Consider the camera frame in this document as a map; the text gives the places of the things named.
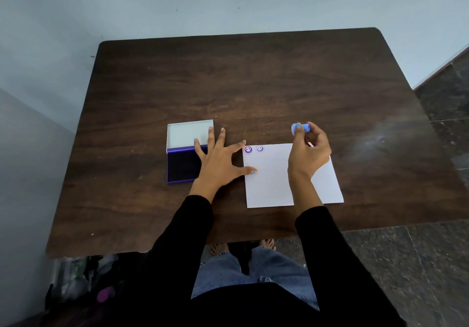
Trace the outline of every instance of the foot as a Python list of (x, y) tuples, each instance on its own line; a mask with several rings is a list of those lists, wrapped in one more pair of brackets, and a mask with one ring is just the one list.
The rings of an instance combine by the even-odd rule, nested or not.
[(212, 246), (212, 249), (210, 250), (210, 253), (213, 255), (213, 256), (217, 256), (225, 251), (230, 251), (228, 249), (228, 244), (226, 243), (223, 243), (223, 244), (218, 244), (218, 243), (215, 243), (213, 246)]
[(259, 245), (267, 249), (272, 249), (273, 251), (277, 249), (275, 247), (275, 241), (273, 239), (261, 239), (259, 241)]

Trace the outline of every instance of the jeans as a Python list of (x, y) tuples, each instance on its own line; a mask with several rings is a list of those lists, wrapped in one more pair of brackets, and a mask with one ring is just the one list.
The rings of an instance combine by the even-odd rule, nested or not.
[(229, 252), (209, 259), (198, 271), (191, 298), (224, 286), (271, 282), (319, 310), (308, 269), (261, 246), (252, 250), (249, 276), (241, 272), (238, 259)]

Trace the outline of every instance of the brown wooden tabletop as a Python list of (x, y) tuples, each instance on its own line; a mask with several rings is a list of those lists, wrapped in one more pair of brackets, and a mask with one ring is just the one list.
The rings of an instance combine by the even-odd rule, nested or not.
[[(375, 28), (103, 42), (47, 246), (49, 257), (147, 251), (191, 183), (166, 183), (167, 124), (214, 120), (226, 144), (329, 136), (341, 230), (469, 218), (466, 189)], [(234, 163), (243, 165), (241, 152)], [(291, 206), (213, 202), (208, 242), (294, 235)]]

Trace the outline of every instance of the dark tiled floor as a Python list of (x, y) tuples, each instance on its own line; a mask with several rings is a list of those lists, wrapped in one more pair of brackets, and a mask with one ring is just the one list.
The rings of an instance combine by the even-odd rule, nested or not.
[[(469, 51), (416, 90), (469, 189)], [(409, 326), (469, 326), (469, 220), (345, 232)], [(305, 264), (298, 237), (277, 250)]]

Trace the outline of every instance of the black shirt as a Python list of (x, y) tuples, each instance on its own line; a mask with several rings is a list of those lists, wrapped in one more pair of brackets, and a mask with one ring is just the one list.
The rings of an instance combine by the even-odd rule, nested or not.
[(310, 208), (295, 222), (320, 311), (275, 283), (234, 285), (191, 299), (212, 206), (188, 196), (156, 240), (138, 275), (114, 302), (108, 322), (310, 326), (405, 326), (394, 306), (353, 253), (324, 206)]

